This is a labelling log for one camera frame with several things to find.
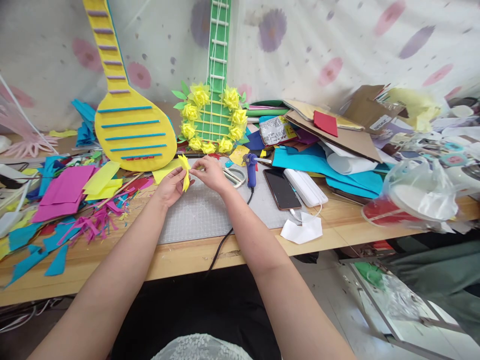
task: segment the yellow paper flower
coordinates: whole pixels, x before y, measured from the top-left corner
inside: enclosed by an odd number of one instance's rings
[[[198,137],[194,137],[190,139],[188,145],[192,150],[201,150],[202,149],[202,141]]]
[[[230,128],[230,133],[228,134],[228,136],[233,141],[240,140],[241,138],[244,137],[244,130],[242,130],[238,126],[233,126]]]
[[[247,123],[247,110],[238,109],[231,115],[231,122],[237,125],[244,125]]]
[[[201,146],[201,150],[204,154],[213,154],[217,150],[217,147],[213,142],[204,142]]]
[[[221,100],[226,106],[228,106],[230,111],[239,108],[240,95],[237,92],[237,89],[234,87],[229,87],[227,85],[225,90],[223,91]]]
[[[218,144],[218,152],[220,153],[229,153],[232,151],[234,145],[230,140],[228,140],[226,137],[224,137],[222,140],[220,140],[220,143]]]
[[[191,93],[188,94],[188,99],[194,102],[199,108],[210,104],[210,86],[204,85],[202,82],[198,85],[190,86]]]
[[[184,137],[190,140],[195,136],[195,129],[188,121],[186,121],[181,125],[181,133]]]
[[[188,103],[181,111],[181,115],[190,121],[197,120],[200,117],[199,108],[191,103]]]

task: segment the guitar neck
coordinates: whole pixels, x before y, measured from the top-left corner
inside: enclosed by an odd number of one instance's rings
[[[83,4],[93,30],[109,91],[120,92],[123,88],[127,91],[124,85],[128,84],[128,76],[108,0],[83,0]]]
[[[214,100],[218,100],[227,84],[231,0],[212,0],[210,43],[208,46],[208,79]]]

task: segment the black pants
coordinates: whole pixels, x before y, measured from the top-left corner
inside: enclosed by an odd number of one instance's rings
[[[280,350],[246,265],[145,282],[118,333],[112,360],[150,360],[170,341],[195,333],[242,347],[253,360]]]

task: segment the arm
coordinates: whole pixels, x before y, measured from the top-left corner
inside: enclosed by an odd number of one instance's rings
[[[196,170],[200,166],[205,171]],[[195,163],[190,173],[217,191],[225,202],[282,357],[285,360],[355,359],[283,247],[223,176],[220,163],[206,156]]]
[[[104,360],[150,267],[186,172],[173,170],[29,359]]]

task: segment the white fabric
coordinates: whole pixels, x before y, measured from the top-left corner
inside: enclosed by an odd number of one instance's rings
[[[151,360],[252,360],[240,346],[208,334],[177,337]]]
[[[110,0],[132,86],[152,100],[207,78],[209,0]],[[232,0],[227,82],[249,102],[337,111],[360,85],[478,96],[477,0]],[[78,0],[0,1],[0,70],[40,130],[77,128],[70,105],[106,93]]]

